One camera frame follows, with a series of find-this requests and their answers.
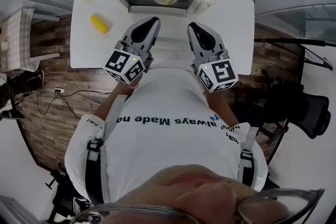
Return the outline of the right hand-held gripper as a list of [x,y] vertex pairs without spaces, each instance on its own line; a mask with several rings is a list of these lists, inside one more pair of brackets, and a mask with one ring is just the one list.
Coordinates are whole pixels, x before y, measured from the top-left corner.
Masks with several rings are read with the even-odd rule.
[[195,22],[188,25],[187,35],[191,51],[196,57],[192,68],[205,89],[218,92],[231,88],[238,81],[238,74],[220,35]]

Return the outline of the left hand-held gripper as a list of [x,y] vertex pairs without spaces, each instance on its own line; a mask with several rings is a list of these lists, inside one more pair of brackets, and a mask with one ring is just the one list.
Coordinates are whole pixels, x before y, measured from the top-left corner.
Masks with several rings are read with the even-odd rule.
[[104,70],[117,81],[133,83],[139,75],[148,71],[153,61],[150,49],[160,28],[158,17],[148,17],[131,25],[116,44]]

